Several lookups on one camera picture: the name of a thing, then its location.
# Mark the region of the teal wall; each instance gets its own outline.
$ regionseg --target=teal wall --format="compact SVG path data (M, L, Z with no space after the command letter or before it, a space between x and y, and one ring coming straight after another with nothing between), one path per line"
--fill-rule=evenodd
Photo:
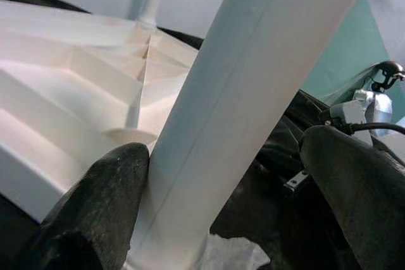
M302 89L322 99L373 63L388 60L382 38L368 0L357 0L340 24L323 54L302 85ZM401 90L396 84L388 95L394 102L393 122L405 116Z

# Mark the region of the black cable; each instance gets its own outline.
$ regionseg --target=black cable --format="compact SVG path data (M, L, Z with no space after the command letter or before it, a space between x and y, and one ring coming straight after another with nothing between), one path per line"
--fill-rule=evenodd
M405 128L394 125L392 123L349 123L342 126L342 131L346 134L352 135L357 131L375 130L375 129L389 129L405 135Z

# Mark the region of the crumpled paper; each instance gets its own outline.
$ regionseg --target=crumpled paper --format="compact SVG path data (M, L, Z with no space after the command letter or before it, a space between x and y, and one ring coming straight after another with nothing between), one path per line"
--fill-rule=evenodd
M198 270L257 270L270 262L269 257L259 247L246 238L222 238L208 235L204 255Z

